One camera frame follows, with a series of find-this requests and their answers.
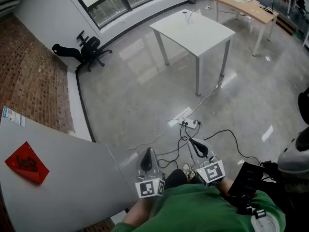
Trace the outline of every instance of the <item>white wall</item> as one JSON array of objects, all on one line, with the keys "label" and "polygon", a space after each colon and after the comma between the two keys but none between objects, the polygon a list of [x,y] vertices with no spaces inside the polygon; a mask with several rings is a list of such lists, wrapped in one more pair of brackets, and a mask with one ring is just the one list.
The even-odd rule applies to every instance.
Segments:
[{"label": "white wall", "polygon": [[75,130],[73,136],[92,142],[88,126],[86,124],[81,100],[79,97],[75,72],[68,71],[67,75],[68,75],[70,111]]},{"label": "white wall", "polygon": [[[54,44],[80,49],[76,37],[82,30],[96,35],[95,24],[91,26],[80,10],[82,6],[71,0],[22,0],[14,14],[49,49]],[[73,58],[61,59],[69,66],[79,65]]]}]

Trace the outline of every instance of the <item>wooden desk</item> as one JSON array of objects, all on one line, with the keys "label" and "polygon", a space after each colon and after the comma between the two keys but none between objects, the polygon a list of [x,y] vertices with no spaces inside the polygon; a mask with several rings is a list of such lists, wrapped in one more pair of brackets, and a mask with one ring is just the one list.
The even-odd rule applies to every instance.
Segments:
[{"label": "wooden desk", "polygon": [[268,40],[270,40],[272,30],[274,28],[274,25],[276,24],[278,13],[275,12],[275,11],[273,12],[273,14],[266,12],[265,10],[260,8],[260,6],[262,6],[262,5],[257,0],[252,0],[252,1],[244,2],[244,3],[236,2],[235,0],[214,0],[214,2],[215,2],[216,21],[217,22],[218,22],[218,12],[219,12],[218,3],[222,3],[222,4],[229,6],[232,9],[235,9],[237,11],[236,12],[236,20],[238,20],[239,12],[242,12],[242,13],[254,18],[255,20],[257,20],[261,23],[260,33],[259,33],[259,36],[257,38],[256,44],[255,44],[255,47],[254,47],[254,50],[253,50],[253,53],[252,53],[252,55],[255,56],[257,49],[259,48],[260,42],[262,40],[266,24],[268,24],[272,21],[270,33],[269,33],[269,36],[268,36]]}]

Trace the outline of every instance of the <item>red sticker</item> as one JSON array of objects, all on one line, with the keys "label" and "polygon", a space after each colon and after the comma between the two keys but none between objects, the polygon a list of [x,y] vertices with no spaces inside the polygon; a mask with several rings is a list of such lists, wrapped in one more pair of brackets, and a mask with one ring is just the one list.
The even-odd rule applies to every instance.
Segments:
[{"label": "red sticker", "polygon": [[22,176],[41,184],[49,170],[34,153],[28,142],[21,145],[7,160],[6,165]]}]

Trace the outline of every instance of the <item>sneaker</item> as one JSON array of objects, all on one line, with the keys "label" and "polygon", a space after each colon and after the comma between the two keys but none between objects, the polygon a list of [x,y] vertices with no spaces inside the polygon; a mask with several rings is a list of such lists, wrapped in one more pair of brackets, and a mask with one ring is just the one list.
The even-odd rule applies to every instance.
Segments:
[{"label": "sneaker", "polygon": [[187,178],[188,178],[188,176],[189,176],[189,174],[190,174],[190,172],[191,172],[191,166],[190,166],[190,164],[189,164],[189,163],[185,163],[185,164],[183,165],[182,171],[184,172],[185,176],[187,176]]},{"label": "sneaker", "polygon": [[195,176],[195,172],[192,170],[188,176],[188,181],[192,180],[194,176]]}]

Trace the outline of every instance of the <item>office chair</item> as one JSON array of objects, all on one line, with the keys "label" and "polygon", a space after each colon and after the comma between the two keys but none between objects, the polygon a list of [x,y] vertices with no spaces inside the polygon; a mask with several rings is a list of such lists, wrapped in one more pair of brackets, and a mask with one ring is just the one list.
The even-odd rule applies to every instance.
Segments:
[{"label": "office chair", "polygon": [[82,41],[79,45],[82,46],[81,51],[75,48],[62,47],[59,44],[55,44],[52,48],[52,51],[58,56],[73,57],[78,61],[80,61],[82,64],[89,63],[87,68],[89,72],[91,71],[90,67],[93,65],[95,60],[97,60],[101,64],[101,66],[104,67],[105,64],[100,61],[99,57],[107,52],[112,53],[112,50],[103,51],[102,47],[98,48],[101,42],[97,37],[91,37],[89,39],[89,36],[87,36],[84,39],[83,33],[84,30],[76,38],[77,40],[80,39]]},{"label": "office chair", "polygon": [[84,30],[77,36],[77,40],[80,39],[82,42],[79,46],[83,46],[81,49],[81,54],[86,62],[89,62],[88,65],[88,71],[90,72],[90,67],[94,63],[95,60],[97,60],[102,67],[105,66],[104,63],[102,63],[99,59],[101,55],[104,53],[112,53],[112,50],[102,50],[101,48],[98,49],[98,46],[101,44],[100,40],[97,37],[91,37],[89,39],[89,36],[87,36],[85,39],[83,38]]}]

